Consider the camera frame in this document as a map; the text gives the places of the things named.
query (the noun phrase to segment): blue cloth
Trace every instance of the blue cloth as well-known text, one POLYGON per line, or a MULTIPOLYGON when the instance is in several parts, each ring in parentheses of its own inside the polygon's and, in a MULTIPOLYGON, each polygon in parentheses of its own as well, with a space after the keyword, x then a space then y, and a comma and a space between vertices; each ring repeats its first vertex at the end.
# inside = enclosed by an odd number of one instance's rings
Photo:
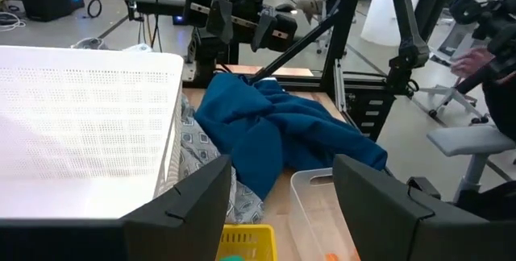
POLYGON ((213 78, 194 115, 237 179, 265 199, 283 168, 328 168, 335 154, 385 167, 387 152, 316 101, 290 95, 276 81, 254 86, 243 77, 213 78))

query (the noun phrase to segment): white plastic basket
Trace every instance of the white plastic basket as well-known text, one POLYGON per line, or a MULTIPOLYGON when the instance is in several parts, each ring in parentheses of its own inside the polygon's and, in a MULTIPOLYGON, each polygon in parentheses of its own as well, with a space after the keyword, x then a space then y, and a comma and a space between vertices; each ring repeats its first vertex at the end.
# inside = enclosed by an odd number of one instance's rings
POLYGON ((0 218, 120 218, 177 182, 180 56, 0 47, 0 218))
POLYGON ((332 168, 290 179, 289 227, 302 261, 360 261, 339 207, 332 168))

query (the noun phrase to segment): office chair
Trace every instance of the office chair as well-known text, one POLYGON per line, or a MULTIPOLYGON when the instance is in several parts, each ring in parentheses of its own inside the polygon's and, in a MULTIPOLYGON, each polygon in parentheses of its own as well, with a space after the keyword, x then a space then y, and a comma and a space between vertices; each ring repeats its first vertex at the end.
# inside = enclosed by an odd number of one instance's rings
POLYGON ((454 202, 459 200, 463 191, 480 190, 482 172, 490 155, 516 148, 514 141, 491 125, 440 128, 429 132, 427 137, 445 156, 471 156, 468 170, 460 180, 453 198, 454 202))

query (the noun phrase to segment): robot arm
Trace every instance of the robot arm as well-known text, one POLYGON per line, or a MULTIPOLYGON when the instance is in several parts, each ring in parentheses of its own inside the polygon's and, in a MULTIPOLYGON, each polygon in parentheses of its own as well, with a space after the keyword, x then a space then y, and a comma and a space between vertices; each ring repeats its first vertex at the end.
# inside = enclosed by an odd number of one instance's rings
MULTIPOLYGON (((451 16, 458 24, 479 23, 473 37, 491 38, 488 49, 496 57, 489 67, 474 77, 467 88, 468 92, 480 84, 486 77, 502 77, 514 71, 516 52, 514 46, 515 33, 514 19, 509 13, 515 0, 491 1, 486 0, 444 0, 449 6, 451 16)), ((387 78, 387 85, 395 94, 409 94, 407 83, 410 81, 411 70, 420 68, 428 60, 430 50, 418 33, 418 23, 414 16, 414 7, 411 0, 393 0, 399 26, 401 43, 398 56, 389 62, 391 68, 387 78)))

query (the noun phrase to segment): clear plastic container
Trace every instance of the clear plastic container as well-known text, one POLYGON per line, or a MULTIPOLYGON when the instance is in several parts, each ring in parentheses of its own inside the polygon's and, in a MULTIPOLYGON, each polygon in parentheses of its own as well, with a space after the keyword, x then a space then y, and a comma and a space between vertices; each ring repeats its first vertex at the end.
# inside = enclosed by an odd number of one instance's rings
POLYGON ((340 211, 331 171, 296 172, 290 180, 289 226, 302 260, 360 260, 340 211))

